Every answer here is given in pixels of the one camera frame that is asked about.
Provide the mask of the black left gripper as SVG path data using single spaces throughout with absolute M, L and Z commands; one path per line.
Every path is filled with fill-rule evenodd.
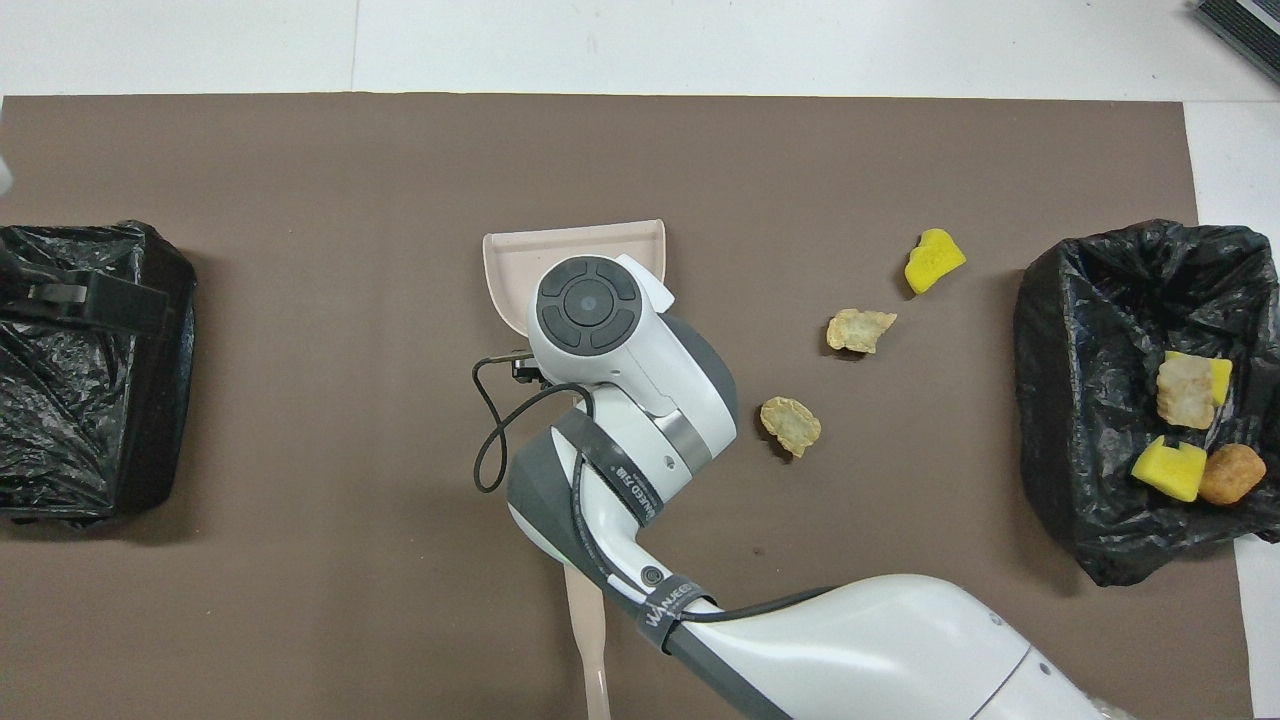
M 133 281 L 99 269 L 3 261 L 4 322 L 143 337 L 179 334 L 179 263 L 146 260 Z

